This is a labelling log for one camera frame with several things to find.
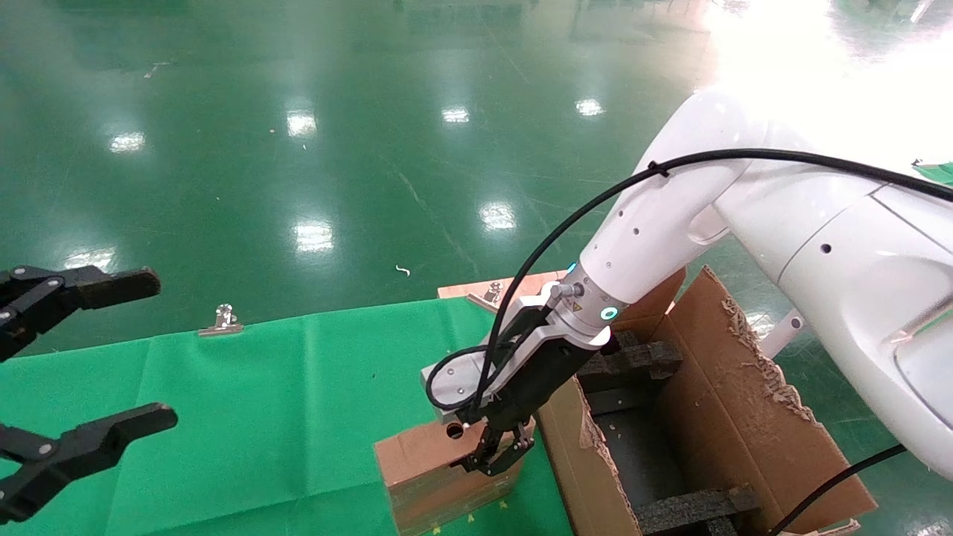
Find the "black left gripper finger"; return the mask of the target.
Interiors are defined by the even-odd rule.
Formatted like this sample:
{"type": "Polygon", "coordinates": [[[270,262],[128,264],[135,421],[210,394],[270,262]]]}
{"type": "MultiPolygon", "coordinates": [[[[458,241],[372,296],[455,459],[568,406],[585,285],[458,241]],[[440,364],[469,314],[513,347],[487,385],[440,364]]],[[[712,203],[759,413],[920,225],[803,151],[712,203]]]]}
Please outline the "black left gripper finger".
{"type": "Polygon", "coordinates": [[[2,458],[19,468],[2,478],[1,523],[27,522],[73,482],[118,465],[132,442],[178,423],[169,405],[149,403],[78,425],[59,438],[3,424],[2,458]]]}
{"type": "Polygon", "coordinates": [[[7,362],[41,334],[79,310],[140,301],[161,292],[149,267],[104,272],[96,266],[52,271],[17,266],[1,274],[1,360],[7,362]]]}

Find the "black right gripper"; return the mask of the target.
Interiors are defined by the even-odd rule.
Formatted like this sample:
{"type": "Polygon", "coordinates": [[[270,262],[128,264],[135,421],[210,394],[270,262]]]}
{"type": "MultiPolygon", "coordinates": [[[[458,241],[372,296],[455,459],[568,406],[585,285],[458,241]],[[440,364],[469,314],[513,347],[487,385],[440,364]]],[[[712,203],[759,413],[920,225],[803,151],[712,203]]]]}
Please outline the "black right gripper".
{"type": "Polygon", "coordinates": [[[484,419],[489,427],[483,428],[476,450],[450,467],[462,466],[468,473],[479,471],[488,477],[513,468],[535,445],[528,425],[518,424],[526,423],[595,353],[565,339],[542,343],[489,403],[480,410],[468,410],[468,424],[484,419]],[[501,447],[504,432],[508,430],[511,430],[510,445],[501,447]]]}

